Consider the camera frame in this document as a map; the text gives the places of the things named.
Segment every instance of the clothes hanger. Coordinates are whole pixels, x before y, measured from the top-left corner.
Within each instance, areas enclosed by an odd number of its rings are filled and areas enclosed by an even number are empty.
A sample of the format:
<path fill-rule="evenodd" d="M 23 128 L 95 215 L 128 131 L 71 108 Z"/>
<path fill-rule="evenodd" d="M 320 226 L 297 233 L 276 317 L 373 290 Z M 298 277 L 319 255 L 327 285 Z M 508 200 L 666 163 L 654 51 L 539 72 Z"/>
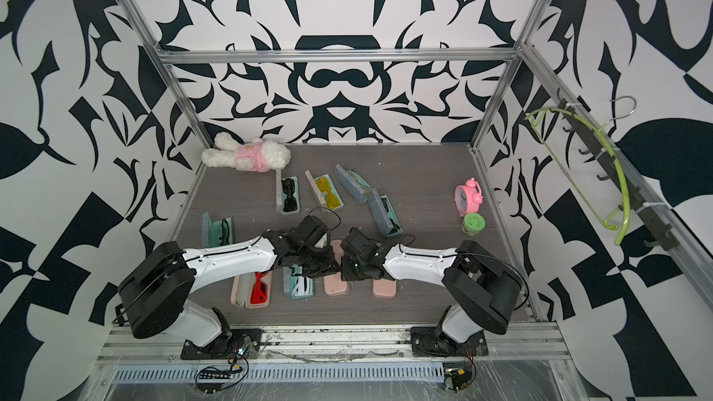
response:
<path fill-rule="evenodd" d="M 560 97 L 560 91 L 557 90 L 557 97 Z M 631 204 L 629 202 L 629 187 L 626 182 L 626 177 L 624 175 L 624 169 L 622 168 L 621 164 L 619 163 L 619 158 L 617 157 L 616 153 L 614 152 L 615 148 L 612 147 L 611 143 L 607 140 L 607 137 L 602 133 L 605 127 L 609 123 L 615 120 L 621 120 L 623 118 L 626 118 L 630 116 L 634 111 L 636 111 L 636 98 L 630 95 L 624 95 L 620 96 L 614 100 L 610 100 L 610 102 L 617 102 L 618 100 L 622 100 L 624 98 L 629 98 L 634 102 L 634 107 L 631 109 L 629 113 L 626 115 L 623 115 L 621 117 L 614 116 L 610 120 L 606 121 L 601 127 L 596 128 L 592 123 L 589 121 L 585 120 L 581 116 L 579 116 L 575 111 L 573 110 L 566 110 L 566 109 L 560 109 L 559 107 L 543 107 L 542 109 L 537 109 L 535 111 L 531 111 L 530 114 L 527 114 L 525 118 L 530 121 L 530 126 L 533 129 L 536 129 L 544 120 L 545 114 L 547 111 L 556 111 L 561 114 L 565 114 L 567 116 L 570 116 L 572 118 L 575 118 L 577 121 L 582 123 L 586 128 L 590 129 L 597 135 L 597 138 L 599 139 L 601 145 L 606 149 L 606 152 L 613 158 L 612 163 L 614 165 L 614 168 L 616 169 L 617 172 L 617 177 L 619 178 L 619 187 L 621 189 L 622 193 L 622 204 L 619 205 L 616 209 L 614 209 L 608 216 L 605 218 L 602 218 L 597 211 L 594 210 L 594 207 L 592 207 L 592 204 L 587 200 L 587 197 L 585 197 L 584 193 L 579 189 L 579 186 L 575 183 L 574 179 L 572 176 L 567 172 L 566 168 L 564 165 L 562 165 L 562 162 L 557 158 L 555 155 L 555 152 L 550 148 L 550 146 L 545 142 L 544 138 L 540 136 L 540 133 L 537 130 L 534 130 L 534 132 L 537 134 L 538 138 L 540 139 L 540 142 L 548 149 L 550 152 L 550 155 L 552 155 L 553 159 L 557 162 L 557 164 L 560 166 L 560 169 L 562 172 L 566 175 L 567 179 L 569 180 L 570 183 L 572 183 L 572 186 L 574 186 L 575 190 L 577 193 L 579 193 L 580 197 L 582 197 L 582 200 L 587 204 L 590 210 L 592 210 L 593 214 L 597 217 L 601 225 L 607 229 L 610 229 L 611 231 L 616 231 L 619 230 L 619 234 L 617 235 L 617 238 L 614 241 L 614 245 L 619 246 L 621 245 L 622 241 L 624 240 L 624 236 L 626 236 L 627 232 L 629 231 L 629 223 L 631 221 L 630 216 L 631 216 Z M 572 107 L 574 105 L 582 105 L 580 103 L 576 104 L 567 104 L 568 107 Z M 541 113 L 540 117 L 536 120 L 535 115 Z M 624 213 L 624 218 L 622 220 L 621 226 L 611 224 L 610 220 L 613 216 L 615 216 L 619 212 Z"/>

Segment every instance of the pink clothing on plush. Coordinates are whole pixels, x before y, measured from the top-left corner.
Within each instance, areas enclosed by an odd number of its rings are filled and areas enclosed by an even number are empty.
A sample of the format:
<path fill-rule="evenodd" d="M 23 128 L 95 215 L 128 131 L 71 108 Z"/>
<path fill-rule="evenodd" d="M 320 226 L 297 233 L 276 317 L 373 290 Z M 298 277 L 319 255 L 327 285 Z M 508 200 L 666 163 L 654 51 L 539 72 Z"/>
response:
<path fill-rule="evenodd" d="M 245 144 L 241 146 L 235 151 L 235 159 L 237 160 L 238 158 L 250 158 L 253 160 L 253 167 L 250 168 L 252 172 L 268 172 L 270 170 L 263 155 L 262 144 Z"/>

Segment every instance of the black sunglasses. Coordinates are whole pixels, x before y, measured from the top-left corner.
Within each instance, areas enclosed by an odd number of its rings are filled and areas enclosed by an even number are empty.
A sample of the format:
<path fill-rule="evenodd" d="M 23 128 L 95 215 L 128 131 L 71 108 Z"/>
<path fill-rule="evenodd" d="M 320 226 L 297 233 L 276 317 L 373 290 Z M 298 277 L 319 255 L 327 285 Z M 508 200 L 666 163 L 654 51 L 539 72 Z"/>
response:
<path fill-rule="evenodd" d="M 230 242 L 230 225 L 227 223 L 227 220 L 225 218 L 222 219 L 220 229 L 222 231 L 222 235 L 218 238 L 220 243 L 219 246 L 224 246 L 227 245 L 228 242 Z"/>
<path fill-rule="evenodd" d="M 282 205 L 282 210 L 284 212 L 292 212 L 297 210 L 297 199 L 294 197 L 294 180 L 284 179 L 282 180 L 282 192 L 287 195 L 284 199 L 284 204 Z"/>
<path fill-rule="evenodd" d="M 386 209 L 386 210 L 387 210 L 387 213 L 388 213 L 388 203 L 387 203 L 387 200 L 386 200 L 386 199 L 381 199 L 381 202 L 384 204 L 384 209 Z M 394 225 L 394 227 L 391 228 L 391 232 L 388 233 L 388 235 L 391 236 L 392 234 L 397 233 L 398 230 L 401 229 L 401 227 L 397 224 L 397 222 L 396 222 L 393 218 L 389 217 L 388 219 L 391 220 L 391 224 Z"/>

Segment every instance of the stuffed bunny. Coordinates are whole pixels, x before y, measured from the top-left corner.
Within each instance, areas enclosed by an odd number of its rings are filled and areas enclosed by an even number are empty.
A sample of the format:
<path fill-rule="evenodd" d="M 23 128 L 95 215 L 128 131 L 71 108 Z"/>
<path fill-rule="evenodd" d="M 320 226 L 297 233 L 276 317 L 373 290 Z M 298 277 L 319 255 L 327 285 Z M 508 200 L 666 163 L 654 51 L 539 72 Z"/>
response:
<path fill-rule="evenodd" d="M 227 132 L 215 135 L 217 149 L 206 149 L 201 159 L 208 167 L 235 167 L 239 171 L 268 172 L 290 163 L 290 150 L 274 141 L 253 138 L 241 145 Z"/>

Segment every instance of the robotic arm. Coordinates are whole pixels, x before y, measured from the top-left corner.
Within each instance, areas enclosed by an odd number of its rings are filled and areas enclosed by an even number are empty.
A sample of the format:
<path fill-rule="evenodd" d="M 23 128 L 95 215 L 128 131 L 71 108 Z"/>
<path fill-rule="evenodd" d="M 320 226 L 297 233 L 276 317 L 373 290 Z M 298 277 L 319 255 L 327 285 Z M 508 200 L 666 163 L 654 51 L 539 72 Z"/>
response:
<path fill-rule="evenodd" d="M 345 281 L 415 279 L 445 286 L 459 305 L 447 311 L 436 329 L 443 351 L 483 328 L 499 334 L 507 330 L 522 281 L 475 242 L 443 250 L 379 245 L 352 228 L 342 242 L 340 266 L 329 242 L 316 246 L 327 234 L 321 220 L 307 216 L 296 228 L 265 231 L 241 244 L 185 250 L 175 242 L 162 244 L 121 282 L 123 314 L 136 338 L 165 332 L 199 348 L 225 349 L 231 335 L 225 318 L 188 295 L 239 274 L 300 265 L 310 278 L 341 271 Z M 477 280 L 470 277 L 474 273 L 479 273 Z"/>

